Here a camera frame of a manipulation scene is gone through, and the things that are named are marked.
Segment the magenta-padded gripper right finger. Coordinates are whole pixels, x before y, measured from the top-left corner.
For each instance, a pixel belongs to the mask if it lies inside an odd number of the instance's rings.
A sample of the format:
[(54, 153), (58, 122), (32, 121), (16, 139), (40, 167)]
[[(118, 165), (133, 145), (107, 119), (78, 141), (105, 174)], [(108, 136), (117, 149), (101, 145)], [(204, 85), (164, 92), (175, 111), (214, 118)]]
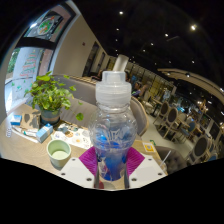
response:
[(129, 149), (124, 177), (126, 188), (140, 188), (165, 176), (152, 156), (144, 155), (134, 148)]

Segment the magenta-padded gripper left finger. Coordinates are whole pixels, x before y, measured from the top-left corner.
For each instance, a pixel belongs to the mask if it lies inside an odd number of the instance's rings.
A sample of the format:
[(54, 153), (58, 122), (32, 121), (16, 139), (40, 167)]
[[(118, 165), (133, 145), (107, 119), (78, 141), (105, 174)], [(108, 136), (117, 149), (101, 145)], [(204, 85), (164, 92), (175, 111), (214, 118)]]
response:
[(79, 158), (70, 158), (59, 176), (84, 188), (98, 188), (99, 172), (95, 148), (89, 148)]

